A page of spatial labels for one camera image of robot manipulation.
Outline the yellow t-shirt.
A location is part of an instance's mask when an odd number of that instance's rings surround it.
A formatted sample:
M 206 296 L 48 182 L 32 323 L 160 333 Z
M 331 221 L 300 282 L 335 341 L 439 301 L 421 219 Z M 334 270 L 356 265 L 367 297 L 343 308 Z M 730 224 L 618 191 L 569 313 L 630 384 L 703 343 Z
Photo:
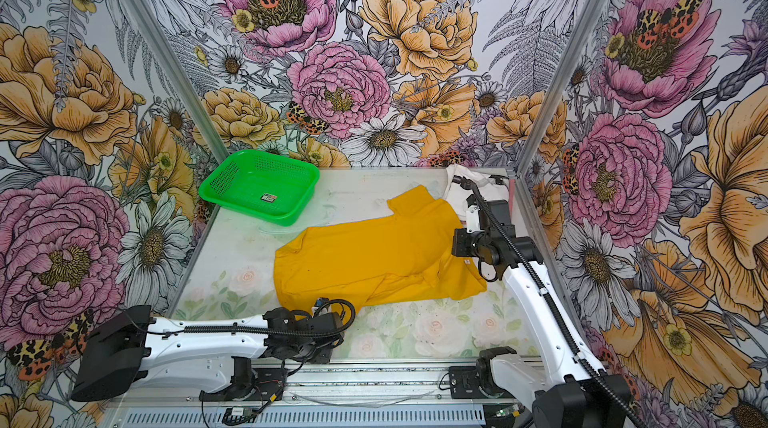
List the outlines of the yellow t-shirt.
M 390 216 L 302 231 L 275 253 L 280 304 L 307 310 L 320 298 L 363 307 L 484 292 L 474 261 L 452 253 L 462 224 L 454 209 L 418 185 L 387 202 Z

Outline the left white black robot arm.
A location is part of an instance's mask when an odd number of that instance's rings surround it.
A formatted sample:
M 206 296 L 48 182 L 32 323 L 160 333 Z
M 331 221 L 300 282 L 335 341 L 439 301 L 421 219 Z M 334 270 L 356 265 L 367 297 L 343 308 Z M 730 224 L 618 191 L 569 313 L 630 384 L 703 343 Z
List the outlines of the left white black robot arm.
M 193 388 L 205 401 L 250 396 L 259 359 L 326 364 L 356 319 L 352 303 L 319 299 L 311 311 L 278 307 L 263 315 L 183 321 L 127 308 L 86 338 L 71 398 L 103 401 L 135 387 Z

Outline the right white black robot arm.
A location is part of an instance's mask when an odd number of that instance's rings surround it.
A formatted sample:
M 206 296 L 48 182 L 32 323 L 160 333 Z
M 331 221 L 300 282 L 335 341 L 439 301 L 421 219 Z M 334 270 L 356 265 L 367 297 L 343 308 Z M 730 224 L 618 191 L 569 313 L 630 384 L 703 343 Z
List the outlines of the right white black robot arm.
M 524 409 L 524 427 L 644 426 L 630 406 L 632 389 L 610 375 L 563 308 L 542 254 L 532 238 L 519 237 L 505 200 L 487 200 L 465 176 L 451 185 L 467 191 L 464 227 L 455 230 L 452 253 L 475 258 L 487 282 L 510 289 L 528 318 L 542 365 L 533 367 L 510 347 L 485 349 L 476 362 L 479 391 L 509 395 Z

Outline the white black folded t-shirt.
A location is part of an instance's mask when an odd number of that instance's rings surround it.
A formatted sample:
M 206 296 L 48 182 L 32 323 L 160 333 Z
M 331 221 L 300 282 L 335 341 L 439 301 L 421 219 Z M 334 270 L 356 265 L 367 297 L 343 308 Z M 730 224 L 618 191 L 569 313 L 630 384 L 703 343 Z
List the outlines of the white black folded t-shirt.
M 504 200 L 510 202 L 510 182 L 506 175 L 475 171 L 458 164 L 448 166 L 446 174 L 448 186 L 446 187 L 443 199 L 452 207 L 462 223 L 466 222 L 467 200 L 472 196 L 473 192 L 470 188 L 462 188 L 461 183 L 454 180 L 456 177 L 474 181 L 480 193 L 487 201 Z

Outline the green plastic basket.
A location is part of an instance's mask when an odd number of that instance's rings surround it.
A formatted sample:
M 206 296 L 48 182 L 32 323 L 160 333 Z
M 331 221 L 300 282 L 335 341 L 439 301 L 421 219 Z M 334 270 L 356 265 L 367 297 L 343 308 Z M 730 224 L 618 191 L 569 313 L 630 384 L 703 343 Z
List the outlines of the green plastic basket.
M 231 154 L 202 182 L 202 199 L 280 226 L 294 224 L 314 196 L 315 165 L 255 149 Z

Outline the aluminium front rail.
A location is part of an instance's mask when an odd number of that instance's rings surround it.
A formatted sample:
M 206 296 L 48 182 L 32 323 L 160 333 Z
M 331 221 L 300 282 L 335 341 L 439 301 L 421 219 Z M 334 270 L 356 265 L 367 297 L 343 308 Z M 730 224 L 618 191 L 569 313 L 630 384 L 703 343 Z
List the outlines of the aluminium front rail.
M 329 364 L 288 362 L 282 398 L 272 406 L 351 405 L 378 408 L 400 404 L 455 404 L 449 389 L 451 367 L 475 367 L 472 358 L 435 359 L 342 359 Z M 199 400 L 194 388 L 137 388 L 106 403 L 118 408 L 209 408 L 245 404 L 256 406 L 267 400 L 253 394 L 234 401 Z

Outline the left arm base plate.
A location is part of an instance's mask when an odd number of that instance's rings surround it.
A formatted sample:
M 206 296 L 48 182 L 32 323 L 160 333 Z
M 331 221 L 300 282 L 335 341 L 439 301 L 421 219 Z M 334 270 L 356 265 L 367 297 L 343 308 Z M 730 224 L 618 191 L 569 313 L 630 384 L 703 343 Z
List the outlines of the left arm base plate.
M 287 381 L 287 370 L 280 367 L 238 370 L 224 388 L 207 393 L 201 391 L 202 402 L 275 401 L 280 400 Z

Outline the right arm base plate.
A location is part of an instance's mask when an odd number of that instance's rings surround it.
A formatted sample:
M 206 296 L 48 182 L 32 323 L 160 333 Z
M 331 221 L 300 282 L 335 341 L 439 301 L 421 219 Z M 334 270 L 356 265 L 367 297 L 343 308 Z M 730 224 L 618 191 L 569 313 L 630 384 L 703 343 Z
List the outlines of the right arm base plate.
M 450 366 L 448 379 L 452 399 L 492 399 L 500 396 L 499 392 L 483 383 L 476 367 Z

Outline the left aluminium corner post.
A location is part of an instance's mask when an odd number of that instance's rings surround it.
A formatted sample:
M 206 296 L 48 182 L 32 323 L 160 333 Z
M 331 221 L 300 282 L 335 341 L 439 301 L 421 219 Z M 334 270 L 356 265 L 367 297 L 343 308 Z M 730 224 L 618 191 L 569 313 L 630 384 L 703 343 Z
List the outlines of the left aluminium corner post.
M 131 19 L 136 22 L 138 30 L 158 59 L 164 74 L 168 76 L 170 84 L 175 90 L 176 96 L 184 103 L 213 156 L 218 163 L 224 162 L 229 156 L 229 151 L 216 131 L 202 101 L 198 98 L 191 80 L 182 68 L 174 50 L 172 50 L 150 2 L 148 0 L 122 0 L 122 2 L 124 10 L 129 12 Z

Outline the aluminium corner post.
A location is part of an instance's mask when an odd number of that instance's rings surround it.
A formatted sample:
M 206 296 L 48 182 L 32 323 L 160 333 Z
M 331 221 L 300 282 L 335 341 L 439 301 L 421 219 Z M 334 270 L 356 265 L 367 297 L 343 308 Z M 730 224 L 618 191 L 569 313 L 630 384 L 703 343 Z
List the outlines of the aluminium corner post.
M 515 166 L 517 179 L 522 180 L 524 178 L 534 155 L 538 152 L 538 148 L 546 134 L 547 126 L 552 122 L 557 111 L 557 106 L 559 102 L 561 102 L 563 90 L 565 90 L 568 84 L 570 74 L 572 74 L 572 70 L 576 68 L 580 54 L 584 46 L 586 46 L 587 40 L 592 36 L 604 6 L 606 6 L 609 1 L 610 0 L 586 0 L 585 8 L 580 18 L 576 20 L 571 38 L 569 38 L 565 52 L 563 52 L 559 60 L 554 78 L 548 90 L 546 90 L 538 118 L 534 121 L 531 132 L 522 145 L 522 152 Z
M 122 2 L 124 10 L 129 12 L 131 19 L 136 22 L 138 30 L 158 59 L 164 74 L 168 76 L 170 84 L 175 90 L 176 96 L 184 103 L 213 156 L 218 163 L 224 162 L 229 156 L 229 151 L 216 131 L 202 101 L 198 98 L 191 80 L 182 68 L 174 50 L 172 50 L 150 2 L 148 0 L 122 0 Z

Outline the right aluminium corner post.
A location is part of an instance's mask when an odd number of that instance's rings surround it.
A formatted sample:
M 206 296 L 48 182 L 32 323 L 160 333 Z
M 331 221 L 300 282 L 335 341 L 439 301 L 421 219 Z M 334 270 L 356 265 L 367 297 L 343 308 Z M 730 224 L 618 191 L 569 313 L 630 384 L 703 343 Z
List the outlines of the right aluminium corner post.
M 561 102 L 563 90 L 565 90 L 568 84 L 570 74 L 572 74 L 572 70 L 576 68 L 580 54 L 584 46 L 586 46 L 587 40 L 592 36 L 604 6 L 606 6 L 609 1 L 610 0 L 586 0 L 585 8 L 580 18 L 576 20 L 571 38 L 569 38 L 565 52 L 563 52 L 559 60 L 554 78 L 548 90 L 546 90 L 538 118 L 534 121 L 531 132 L 522 145 L 522 152 L 515 166 L 517 179 L 522 180 L 524 178 L 534 155 L 538 152 L 538 148 L 546 134 L 547 126 L 552 122 L 557 111 L 557 106 L 559 102 Z

